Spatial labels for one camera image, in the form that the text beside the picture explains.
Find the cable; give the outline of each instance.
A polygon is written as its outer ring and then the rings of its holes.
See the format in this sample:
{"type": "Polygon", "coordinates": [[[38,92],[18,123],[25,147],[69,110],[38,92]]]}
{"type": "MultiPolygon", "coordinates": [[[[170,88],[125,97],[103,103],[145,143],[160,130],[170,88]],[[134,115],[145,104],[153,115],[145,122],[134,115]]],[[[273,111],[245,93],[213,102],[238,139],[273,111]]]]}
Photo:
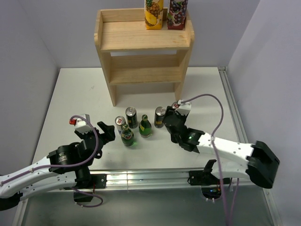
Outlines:
{"type": "MultiPolygon", "coordinates": [[[[192,100],[195,100],[199,97],[213,97],[220,105],[221,107],[221,111],[222,111],[222,115],[221,115],[221,119],[220,119],[220,122],[218,123],[218,125],[215,127],[215,129],[213,130],[212,134],[211,134],[211,143],[212,143],[212,147],[214,149],[214,152],[215,152],[215,155],[216,155],[216,159],[217,159],[217,163],[218,163],[218,169],[219,169],[219,174],[220,174],[220,182],[221,182],[221,190],[222,190],[222,194],[225,194],[225,189],[224,189],[224,186],[223,186],[223,177],[222,177],[222,164],[221,164],[221,159],[218,155],[218,150],[215,146],[215,143],[214,143],[214,135],[215,135],[215,132],[218,130],[218,128],[221,126],[222,124],[222,120],[224,118],[224,108],[222,106],[222,103],[221,101],[214,95],[212,94],[202,94],[202,95],[198,95],[196,97],[193,97],[189,100],[185,100],[185,101],[182,101],[181,104],[184,104],[186,102],[190,102],[192,100]]],[[[230,221],[229,221],[229,217],[228,217],[228,212],[227,212],[227,199],[226,199],[226,196],[225,195],[221,195],[222,197],[222,202],[223,202],[223,207],[224,207],[224,213],[225,213],[225,217],[226,217],[226,226],[230,226],[230,221]]]]}
{"type": "Polygon", "coordinates": [[[76,204],[79,205],[79,206],[82,206],[82,207],[85,207],[85,208],[94,208],[94,207],[100,206],[100,205],[103,203],[102,197],[100,197],[100,196],[98,196],[98,195],[96,195],[96,194],[90,194],[90,193],[82,192],[82,191],[80,191],[80,190],[78,190],[78,189],[76,189],[76,188],[74,188],[74,187],[72,187],[71,189],[73,189],[74,191],[76,191],[76,192],[78,192],[78,193],[81,193],[81,194],[84,194],[84,195],[88,195],[88,196],[92,196],[92,197],[96,197],[96,198],[98,198],[98,199],[101,200],[101,202],[100,202],[99,204],[97,204],[97,205],[92,205],[92,206],[83,205],[83,204],[80,204],[80,203],[77,202],[76,204]]]}
{"type": "Polygon", "coordinates": [[[85,119],[84,117],[81,117],[81,116],[79,116],[79,115],[74,115],[74,116],[72,116],[72,117],[70,118],[70,120],[72,120],[72,119],[74,119],[74,118],[79,118],[79,119],[82,119],[83,121],[85,121],[86,124],[88,124],[88,125],[91,127],[91,129],[92,129],[92,131],[93,131],[93,133],[94,133],[94,135],[95,135],[95,140],[96,140],[95,149],[94,149],[93,153],[90,155],[89,158],[87,158],[86,160],[84,160],[84,161],[82,161],[82,162],[79,162],[79,163],[76,163],[76,164],[71,164],[71,165],[43,165],[43,166],[38,166],[38,167],[32,168],[31,170],[28,170],[28,171],[25,171],[25,172],[23,172],[23,173],[20,173],[20,174],[18,174],[18,175],[16,175],[16,176],[12,177],[12,178],[10,178],[10,179],[1,181],[1,182],[0,182],[0,185],[4,185],[4,184],[6,184],[6,183],[8,183],[8,182],[10,182],[10,181],[12,181],[12,180],[14,180],[14,179],[17,179],[17,178],[19,178],[19,177],[22,177],[22,176],[28,174],[28,173],[32,173],[32,172],[34,172],[35,170],[39,170],[39,169],[42,169],[42,168],[47,168],[47,167],[53,167],[53,168],[70,168],[70,167],[77,167],[77,166],[81,166],[81,165],[83,165],[83,164],[86,164],[86,163],[89,162],[91,159],[93,159],[94,156],[95,156],[96,153],[97,153],[97,149],[98,149],[98,145],[99,145],[97,131],[96,131],[96,129],[93,127],[93,125],[92,125],[87,119],[85,119]]]}
{"type": "Polygon", "coordinates": [[[235,192],[233,195],[233,201],[232,201],[232,205],[231,205],[230,218],[229,218],[229,225],[232,224],[232,214],[233,214],[233,210],[234,210],[234,203],[235,203],[235,198],[237,195],[238,185],[239,185],[239,178],[237,178],[236,188],[235,188],[235,192]]]}

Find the pineapple juice carton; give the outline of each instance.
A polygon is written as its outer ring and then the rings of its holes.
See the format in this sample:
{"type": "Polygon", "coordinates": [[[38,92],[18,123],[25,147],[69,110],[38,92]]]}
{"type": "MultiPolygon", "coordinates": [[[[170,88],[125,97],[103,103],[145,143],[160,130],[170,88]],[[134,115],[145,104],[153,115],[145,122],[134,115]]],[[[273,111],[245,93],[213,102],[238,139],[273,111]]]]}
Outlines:
{"type": "Polygon", "coordinates": [[[147,30],[162,29],[163,0],[144,0],[145,26],[147,30]]]}

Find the red light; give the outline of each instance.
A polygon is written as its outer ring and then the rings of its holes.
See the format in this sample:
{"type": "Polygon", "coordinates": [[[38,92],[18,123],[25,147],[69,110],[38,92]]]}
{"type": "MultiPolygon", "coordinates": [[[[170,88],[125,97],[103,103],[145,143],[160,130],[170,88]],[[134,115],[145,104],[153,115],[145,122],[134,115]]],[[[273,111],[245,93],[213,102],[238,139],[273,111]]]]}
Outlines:
{"type": "Polygon", "coordinates": [[[75,125],[76,124],[76,119],[70,119],[69,124],[70,125],[75,125]]]}

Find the wooden shelf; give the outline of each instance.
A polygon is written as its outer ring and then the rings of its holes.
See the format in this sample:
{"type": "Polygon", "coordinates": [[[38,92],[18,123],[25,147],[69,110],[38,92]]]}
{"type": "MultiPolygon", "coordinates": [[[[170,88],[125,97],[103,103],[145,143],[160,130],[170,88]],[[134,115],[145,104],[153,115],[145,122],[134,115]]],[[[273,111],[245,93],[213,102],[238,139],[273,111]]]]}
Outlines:
{"type": "Polygon", "coordinates": [[[186,31],[146,30],[144,21],[106,22],[100,50],[104,52],[189,49],[190,40],[186,31]]]}
{"type": "MultiPolygon", "coordinates": [[[[167,9],[163,9],[166,20],[167,9]]],[[[187,12],[185,29],[145,28],[144,9],[99,10],[94,41],[113,105],[116,86],[148,82],[172,82],[176,99],[183,83],[194,43],[194,31],[187,12]],[[111,52],[140,50],[177,50],[176,54],[111,56],[111,52]]]]}
{"type": "Polygon", "coordinates": [[[113,56],[110,85],[181,82],[176,54],[113,56]]]}

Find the tabletop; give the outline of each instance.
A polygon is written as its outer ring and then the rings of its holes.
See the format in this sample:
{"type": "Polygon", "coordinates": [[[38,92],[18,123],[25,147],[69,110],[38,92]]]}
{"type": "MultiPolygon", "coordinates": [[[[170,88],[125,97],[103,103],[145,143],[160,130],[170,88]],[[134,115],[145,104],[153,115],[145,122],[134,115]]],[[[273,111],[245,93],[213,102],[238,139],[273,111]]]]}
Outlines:
{"type": "MultiPolygon", "coordinates": [[[[224,119],[216,136],[238,141],[231,118],[227,98],[216,67],[188,68],[182,98],[189,99],[199,94],[217,96],[224,107],[224,119]]],[[[48,155],[61,145],[80,141],[69,124],[75,114],[89,114],[91,122],[114,125],[114,119],[125,116],[127,107],[137,110],[138,121],[143,114],[153,123],[156,107],[167,107],[175,101],[172,84],[153,83],[124,85],[118,87],[118,102],[112,106],[110,95],[101,68],[64,68],[60,70],[51,98],[33,162],[48,155]]],[[[211,97],[198,98],[191,102],[192,110],[186,126],[211,133],[221,117],[221,109],[211,97]]],[[[214,156],[190,153],[174,144],[166,128],[153,126],[153,135],[142,138],[138,127],[133,130],[136,144],[125,147],[115,128],[116,139],[103,147],[103,156],[89,168],[91,170],[142,170],[179,169],[204,167],[214,156]]]]}

